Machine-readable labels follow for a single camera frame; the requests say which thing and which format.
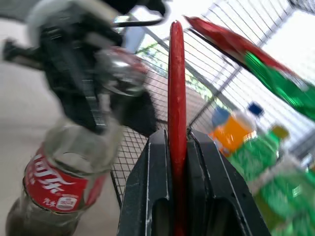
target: plastic bottle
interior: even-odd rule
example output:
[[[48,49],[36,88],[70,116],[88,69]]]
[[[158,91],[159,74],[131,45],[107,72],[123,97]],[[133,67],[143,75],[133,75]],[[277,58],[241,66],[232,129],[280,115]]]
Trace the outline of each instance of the plastic bottle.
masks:
[[[245,63],[259,81],[297,112],[315,121],[315,86],[272,58],[247,52]]]
[[[280,143],[288,136],[289,132],[284,127],[275,125],[267,134],[246,141],[229,160],[245,181],[254,180],[276,163]]]
[[[244,112],[234,111],[224,125],[218,126],[209,137],[217,144],[219,151],[229,157],[244,142],[244,140],[256,131],[256,118],[263,109],[255,103],[249,105]]]
[[[315,214],[305,212],[295,217],[291,222],[272,231],[272,236],[314,236]]]
[[[217,106],[212,115],[212,129],[215,129],[219,125],[223,125],[228,117],[230,116],[230,112],[220,106]]]
[[[81,215],[99,197],[123,134],[119,121],[129,99],[143,91],[146,73],[140,61],[135,67],[134,56],[119,48],[103,50],[98,58],[98,82],[104,90],[118,94],[121,102],[113,113],[97,117],[103,121],[102,132],[92,132],[68,118],[47,132],[26,166],[22,195],[7,216],[6,236],[71,236]],[[80,108],[76,107],[77,112],[83,113]]]
[[[280,173],[291,173],[296,169],[302,172],[306,171],[306,168],[301,166],[301,162],[296,156],[292,155],[287,150],[283,150],[283,154],[277,159],[276,164],[267,168],[258,178],[247,181],[247,186],[252,195],[255,196],[263,186],[268,184]]]
[[[298,169],[281,173],[254,196],[269,228],[274,230],[315,207],[315,172]]]

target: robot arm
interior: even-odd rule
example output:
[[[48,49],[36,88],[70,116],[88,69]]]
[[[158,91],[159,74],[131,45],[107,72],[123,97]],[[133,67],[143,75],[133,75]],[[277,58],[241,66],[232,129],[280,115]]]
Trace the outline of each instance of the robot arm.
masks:
[[[157,4],[155,8],[153,0],[149,3],[151,9],[165,14],[165,7]],[[102,132],[105,125],[98,100],[102,84],[96,71],[96,54],[111,46],[121,46],[123,37],[113,30],[112,22],[116,16],[128,13],[135,4],[136,1],[132,0],[125,7],[120,1],[118,4],[111,0],[43,0],[28,17],[28,33],[33,48],[22,49],[7,42],[4,59],[43,70],[65,115],[93,132]],[[121,122],[149,136],[155,131],[155,118],[149,124],[151,127],[145,130],[139,121],[145,119],[144,111],[148,113],[148,120],[152,120],[155,113],[152,102],[147,102],[148,92],[142,96],[140,100],[135,98],[133,106],[130,106],[134,107],[128,114],[132,121]],[[118,110],[121,99],[123,96],[111,96],[114,112]]]

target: red label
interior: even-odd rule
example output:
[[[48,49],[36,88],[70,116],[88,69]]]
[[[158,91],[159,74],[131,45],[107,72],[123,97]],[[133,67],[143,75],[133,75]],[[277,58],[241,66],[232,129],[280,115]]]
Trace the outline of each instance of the red label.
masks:
[[[56,212],[74,212],[80,210],[79,206],[82,208],[95,202],[102,190],[105,175],[102,178],[101,183],[98,181],[100,177],[96,180],[84,203],[88,180],[68,175],[53,167],[40,148],[26,167],[25,188],[32,200],[43,208]]]

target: soda bottle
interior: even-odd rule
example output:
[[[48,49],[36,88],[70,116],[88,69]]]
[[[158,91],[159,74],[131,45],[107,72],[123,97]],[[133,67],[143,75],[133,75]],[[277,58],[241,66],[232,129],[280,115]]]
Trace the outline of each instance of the soda bottle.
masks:
[[[263,186],[277,177],[279,173],[292,173],[296,169],[302,172],[306,171],[305,166],[301,165],[301,160],[297,159],[295,155],[289,153],[286,149],[282,150],[282,152],[281,155],[279,154],[275,165],[266,168],[259,177],[247,181],[247,186],[253,196],[255,196]]]
[[[315,173],[296,169],[278,174],[254,196],[270,231],[314,209]]]
[[[212,129],[217,128],[219,125],[223,125],[227,121],[229,116],[230,116],[230,112],[227,109],[217,106],[214,109],[212,119],[211,119]]]
[[[252,103],[247,111],[234,111],[224,125],[218,126],[209,137],[216,143],[219,151],[229,157],[244,142],[246,137],[256,131],[256,118],[263,109]]]
[[[254,180],[276,163],[280,143],[288,136],[284,127],[274,125],[268,133],[246,141],[229,160],[245,181]]]
[[[120,48],[102,50],[96,57],[98,82],[121,102],[103,114],[102,133],[69,118],[47,132],[25,168],[22,194],[7,216],[6,236],[71,236],[100,195],[122,137],[119,114],[124,115],[131,97],[142,93],[146,70]]]
[[[272,236],[313,236],[315,235],[315,213],[304,212],[292,221],[272,231]]]

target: wire mesh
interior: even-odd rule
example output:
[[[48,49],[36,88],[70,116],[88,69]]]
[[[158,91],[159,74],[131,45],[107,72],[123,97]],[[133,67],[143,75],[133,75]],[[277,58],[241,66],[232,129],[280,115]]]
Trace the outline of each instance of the wire mesh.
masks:
[[[303,78],[315,78],[315,69],[311,67],[315,55],[311,42],[315,36],[310,30],[299,27],[305,23],[312,24],[315,17],[295,11],[293,4],[287,0],[221,0],[209,7],[203,18],[242,35]],[[217,106],[231,111],[245,109],[255,101],[264,108],[264,115],[258,122],[261,130],[274,123],[283,124],[291,134],[285,143],[286,148],[296,155],[302,155],[311,148],[312,142],[305,142],[305,138],[315,140],[313,122],[280,101],[251,73],[189,29],[184,31],[184,42],[187,125],[208,134],[216,122],[213,114]],[[168,38],[161,41],[148,32],[137,52],[150,71],[146,87],[151,92],[157,118],[161,121],[159,127],[164,129],[167,128],[168,46]],[[125,130],[125,139],[113,167],[120,200],[126,178],[146,140],[133,130]]]
[[[315,2],[313,0],[289,0],[289,2],[300,10],[315,14]]]

